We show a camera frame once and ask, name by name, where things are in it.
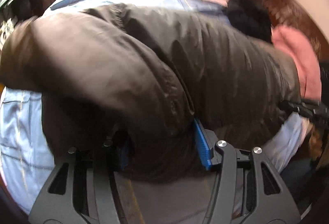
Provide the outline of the black folded jacket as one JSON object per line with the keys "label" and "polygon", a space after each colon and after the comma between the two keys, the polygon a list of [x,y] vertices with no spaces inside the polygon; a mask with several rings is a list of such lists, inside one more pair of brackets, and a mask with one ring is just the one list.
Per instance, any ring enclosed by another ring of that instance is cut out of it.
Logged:
{"label": "black folded jacket", "polygon": [[225,15],[230,24],[245,35],[272,43],[269,13],[254,0],[228,0]]}

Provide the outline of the pink folded quilt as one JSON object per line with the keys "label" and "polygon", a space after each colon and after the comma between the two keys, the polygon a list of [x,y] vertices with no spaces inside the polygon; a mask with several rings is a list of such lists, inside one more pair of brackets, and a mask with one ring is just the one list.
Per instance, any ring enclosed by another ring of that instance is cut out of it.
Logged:
{"label": "pink folded quilt", "polygon": [[279,25],[272,29],[272,43],[294,60],[301,96],[309,100],[321,100],[320,65],[308,38],[300,30]]}

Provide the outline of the brown puffer jacket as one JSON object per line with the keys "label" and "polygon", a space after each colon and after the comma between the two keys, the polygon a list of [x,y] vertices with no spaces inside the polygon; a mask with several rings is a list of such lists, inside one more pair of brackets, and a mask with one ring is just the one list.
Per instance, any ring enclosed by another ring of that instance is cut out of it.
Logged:
{"label": "brown puffer jacket", "polygon": [[200,13],[105,5],[19,24],[1,52],[1,82],[42,95],[53,156],[128,143],[124,174],[167,182],[206,174],[193,121],[240,149],[261,146],[300,101],[293,59]]}

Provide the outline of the blue checked bed sheet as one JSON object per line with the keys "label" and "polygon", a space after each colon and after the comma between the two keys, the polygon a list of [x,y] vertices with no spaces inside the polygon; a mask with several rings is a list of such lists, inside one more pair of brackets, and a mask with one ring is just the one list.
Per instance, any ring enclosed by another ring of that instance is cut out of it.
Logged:
{"label": "blue checked bed sheet", "polygon": [[[80,11],[111,3],[203,12],[229,22],[222,15],[222,5],[204,0],[56,0],[45,13]],[[42,131],[41,105],[40,93],[6,87],[1,95],[1,175],[9,194],[26,214],[54,168]],[[266,144],[265,153],[279,172],[288,165],[310,128],[309,120],[294,113]]]}

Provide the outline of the dark wooden headboard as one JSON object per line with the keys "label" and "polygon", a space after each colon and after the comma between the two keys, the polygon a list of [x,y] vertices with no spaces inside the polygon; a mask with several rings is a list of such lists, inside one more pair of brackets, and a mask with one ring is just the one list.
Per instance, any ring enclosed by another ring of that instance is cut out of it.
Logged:
{"label": "dark wooden headboard", "polygon": [[268,10],[272,26],[284,24],[299,29],[311,42],[321,61],[328,60],[328,41],[310,15],[296,0],[255,0]]}

